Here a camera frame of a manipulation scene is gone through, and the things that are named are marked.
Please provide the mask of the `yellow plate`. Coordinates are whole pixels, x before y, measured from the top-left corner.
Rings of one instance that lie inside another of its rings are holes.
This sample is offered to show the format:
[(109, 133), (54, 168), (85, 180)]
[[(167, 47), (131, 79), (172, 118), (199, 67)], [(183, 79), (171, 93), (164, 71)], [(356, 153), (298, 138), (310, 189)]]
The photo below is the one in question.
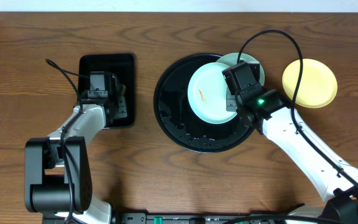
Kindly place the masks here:
[[(287, 96), (292, 100), (300, 72), (300, 61), (295, 60), (283, 72), (282, 84)], [(324, 107), (335, 98), (337, 80), (333, 72), (322, 62), (303, 59), (303, 72), (296, 104), (306, 108)]]

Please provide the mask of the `green yellow sponge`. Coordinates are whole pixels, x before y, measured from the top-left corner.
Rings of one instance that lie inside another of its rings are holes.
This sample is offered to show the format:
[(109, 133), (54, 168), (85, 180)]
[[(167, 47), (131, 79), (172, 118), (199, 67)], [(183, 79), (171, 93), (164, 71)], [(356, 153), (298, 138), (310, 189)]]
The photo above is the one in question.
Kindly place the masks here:
[(120, 96), (124, 96), (126, 94), (126, 86), (124, 84), (119, 85), (118, 93)]

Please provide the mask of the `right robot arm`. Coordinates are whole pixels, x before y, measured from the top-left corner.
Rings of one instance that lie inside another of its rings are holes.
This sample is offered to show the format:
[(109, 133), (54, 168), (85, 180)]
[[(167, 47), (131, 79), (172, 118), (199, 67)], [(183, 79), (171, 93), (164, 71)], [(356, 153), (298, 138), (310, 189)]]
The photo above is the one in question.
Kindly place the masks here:
[(287, 223), (358, 223), (358, 168), (337, 155), (277, 90), (227, 89), (227, 103), (247, 126), (279, 146), (311, 181), (325, 206), (302, 206)]

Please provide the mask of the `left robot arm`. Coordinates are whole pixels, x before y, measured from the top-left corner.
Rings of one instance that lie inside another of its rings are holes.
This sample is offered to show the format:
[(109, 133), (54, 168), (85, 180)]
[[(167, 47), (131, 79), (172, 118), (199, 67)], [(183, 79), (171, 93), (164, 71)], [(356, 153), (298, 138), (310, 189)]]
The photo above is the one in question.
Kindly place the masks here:
[(65, 223), (116, 223), (112, 206), (93, 195), (87, 147), (110, 128), (124, 109), (125, 86), (111, 72), (92, 72), (72, 115), (44, 138), (25, 145), (25, 194), (28, 211)]

